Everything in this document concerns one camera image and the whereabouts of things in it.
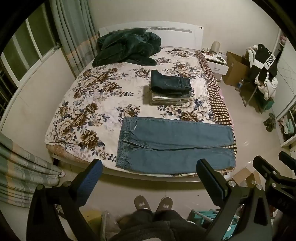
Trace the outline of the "light blue denim jeans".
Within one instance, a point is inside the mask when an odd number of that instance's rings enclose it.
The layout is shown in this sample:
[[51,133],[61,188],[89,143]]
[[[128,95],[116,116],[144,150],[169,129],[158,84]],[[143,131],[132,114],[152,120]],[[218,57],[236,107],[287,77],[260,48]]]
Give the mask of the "light blue denim jeans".
[[232,127],[162,118],[124,118],[116,166],[153,175],[196,171],[199,159],[213,169],[235,167]]

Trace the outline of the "small open cardboard box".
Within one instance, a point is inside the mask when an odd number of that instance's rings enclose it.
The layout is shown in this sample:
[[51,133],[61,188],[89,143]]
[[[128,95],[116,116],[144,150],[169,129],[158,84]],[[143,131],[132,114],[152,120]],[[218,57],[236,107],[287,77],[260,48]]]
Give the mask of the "small open cardboard box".
[[261,184],[260,175],[257,171],[251,172],[248,168],[244,167],[237,172],[232,180],[235,181],[241,187],[252,188],[257,184]]

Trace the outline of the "striped curtain lower left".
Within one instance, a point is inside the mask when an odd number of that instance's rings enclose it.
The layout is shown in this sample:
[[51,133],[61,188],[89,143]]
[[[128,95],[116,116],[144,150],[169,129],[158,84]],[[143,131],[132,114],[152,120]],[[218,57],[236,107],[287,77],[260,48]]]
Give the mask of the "striped curtain lower left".
[[29,208],[38,185],[59,184],[64,172],[1,134],[1,201]]

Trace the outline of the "dark shoes on floor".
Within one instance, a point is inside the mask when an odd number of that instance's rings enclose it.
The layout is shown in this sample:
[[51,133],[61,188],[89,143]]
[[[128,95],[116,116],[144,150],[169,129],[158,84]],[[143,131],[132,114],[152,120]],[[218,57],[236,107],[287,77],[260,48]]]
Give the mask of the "dark shoes on floor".
[[266,127],[266,130],[268,132],[272,132],[276,128],[276,121],[275,121],[275,116],[273,113],[269,113],[269,118],[266,119],[263,122],[264,126]]

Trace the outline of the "white wardrobe shelf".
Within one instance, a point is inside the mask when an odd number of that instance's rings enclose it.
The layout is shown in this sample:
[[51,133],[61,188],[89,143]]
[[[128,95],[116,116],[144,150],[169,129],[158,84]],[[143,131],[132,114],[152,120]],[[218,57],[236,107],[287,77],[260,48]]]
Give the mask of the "white wardrobe shelf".
[[277,63],[276,95],[272,106],[281,147],[295,142],[295,49],[285,40]]

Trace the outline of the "left grey slipper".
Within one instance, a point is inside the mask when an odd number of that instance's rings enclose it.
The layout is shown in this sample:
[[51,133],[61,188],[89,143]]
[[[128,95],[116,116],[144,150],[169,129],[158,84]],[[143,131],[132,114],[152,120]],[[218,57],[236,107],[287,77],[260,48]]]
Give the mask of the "left grey slipper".
[[141,195],[135,197],[134,205],[135,205],[136,210],[142,210],[142,209],[151,210],[151,208],[148,204],[148,201],[146,200],[145,197],[143,197]]

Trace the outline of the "grey slipper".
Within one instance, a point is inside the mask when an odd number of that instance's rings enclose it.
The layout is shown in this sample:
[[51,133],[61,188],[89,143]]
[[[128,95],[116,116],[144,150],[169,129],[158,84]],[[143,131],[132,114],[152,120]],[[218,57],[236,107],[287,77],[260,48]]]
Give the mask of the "grey slipper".
[[141,195],[135,197],[134,205],[135,205],[136,210],[142,210],[142,209],[151,210],[151,208],[148,204],[148,201],[146,200],[145,197],[143,197]]
[[158,208],[156,209],[156,213],[161,211],[171,210],[172,206],[173,206],[173,200],[170,197],[166,196],[161,199],[158,205]]

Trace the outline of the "right grey slipper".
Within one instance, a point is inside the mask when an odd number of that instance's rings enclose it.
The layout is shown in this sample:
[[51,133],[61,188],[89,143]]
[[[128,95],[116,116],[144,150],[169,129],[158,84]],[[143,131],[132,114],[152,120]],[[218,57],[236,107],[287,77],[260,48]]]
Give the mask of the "right grey slipper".
[[158,205],[158,208],[156,209],[156,213],[161,211],[171,210],[172,206],[173,206],[173,200],[170,197],[166,196],[161,199]]

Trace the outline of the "floral bed blanket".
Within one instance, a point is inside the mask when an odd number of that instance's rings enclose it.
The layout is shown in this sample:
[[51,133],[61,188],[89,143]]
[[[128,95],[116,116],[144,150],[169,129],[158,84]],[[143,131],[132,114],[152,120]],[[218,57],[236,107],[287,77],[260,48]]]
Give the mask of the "floral bed blanket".
[[163,48],[153,56],[162,75],[191,80],[189,100],[180,105],[153,104],[151,66],[115,63],[87,67],[59,104],[45,135],[47,149],[78,162],[94,158],[116,164],[121,124],[126,117],[217,123],[205,80],[204,57],[197,51]]

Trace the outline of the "white puffer coat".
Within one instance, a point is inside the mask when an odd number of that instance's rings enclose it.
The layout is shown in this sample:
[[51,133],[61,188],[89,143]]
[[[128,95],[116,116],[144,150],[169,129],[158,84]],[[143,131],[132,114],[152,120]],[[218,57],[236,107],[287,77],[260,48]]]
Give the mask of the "white puffer coat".
[[[249,47],[246,49],[246,56],[249,59],[250,71],[251,71],[251,66],[253,64],[256,51],[257,51],[257,45],[253,45],[252,47]],[[276,88],[278,86],[278,80],[276,77],[273,78],[272,82],[266,79],[265,83],[259,81],[258,77],[256,77],[254,80],[254,83],[259,86],[259,91],[263,94],[265,100],[275,97]]]

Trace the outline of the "metal clothes rack chair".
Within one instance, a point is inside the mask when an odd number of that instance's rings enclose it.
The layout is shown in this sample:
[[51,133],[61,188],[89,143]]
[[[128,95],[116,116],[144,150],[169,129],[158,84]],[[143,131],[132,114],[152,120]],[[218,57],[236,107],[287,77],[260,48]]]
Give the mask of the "metal clothes rack chair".
[[248,78],[242,78],[237,88],[244,106],[251,106],[255,108],[258,113],[270,110],[274,104],[272,98],[265,100],[263,94],[259,91],[259,86],[251,82]]

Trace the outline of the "white bedside table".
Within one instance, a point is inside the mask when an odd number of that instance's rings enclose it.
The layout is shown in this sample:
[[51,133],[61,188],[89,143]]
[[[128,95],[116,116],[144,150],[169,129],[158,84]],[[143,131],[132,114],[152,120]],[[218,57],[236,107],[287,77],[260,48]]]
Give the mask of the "white bedside table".
[[204,48],[201,50],[202,55],[207,60],[209,67],[214,74],[226,75],[228,72],[227,62],[223,57],[217,54],[210,53],[210,49]]

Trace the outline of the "beige table lamp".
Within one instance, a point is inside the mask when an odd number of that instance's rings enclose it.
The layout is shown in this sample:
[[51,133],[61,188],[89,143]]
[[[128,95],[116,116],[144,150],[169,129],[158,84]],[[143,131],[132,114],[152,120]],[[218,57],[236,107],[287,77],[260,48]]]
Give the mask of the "beige table lamp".
[[214,53],[218,53],[220,49],[220,42],[214,41],[213,44],[211,45],[211,51]]

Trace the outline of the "grey green window curtain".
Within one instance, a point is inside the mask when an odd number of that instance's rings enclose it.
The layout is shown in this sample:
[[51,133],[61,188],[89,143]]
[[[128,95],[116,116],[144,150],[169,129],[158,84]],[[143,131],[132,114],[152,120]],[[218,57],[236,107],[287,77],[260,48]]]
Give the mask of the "grey green window curtain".
[[50,1],[53,19],[65,55],[75,76],[95,58],[98,33],[88,1]]

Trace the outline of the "dark green plush blanket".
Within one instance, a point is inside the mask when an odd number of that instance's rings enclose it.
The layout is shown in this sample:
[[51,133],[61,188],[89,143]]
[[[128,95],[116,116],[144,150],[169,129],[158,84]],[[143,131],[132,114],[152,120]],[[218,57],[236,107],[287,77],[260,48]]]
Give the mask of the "dark green plush blanket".
[[99,52],[92,62],[93,67],[132,63],[141,66],[155,66],[151,56],[161,51],[161,38],[144,28],[110,32],[97,41]]

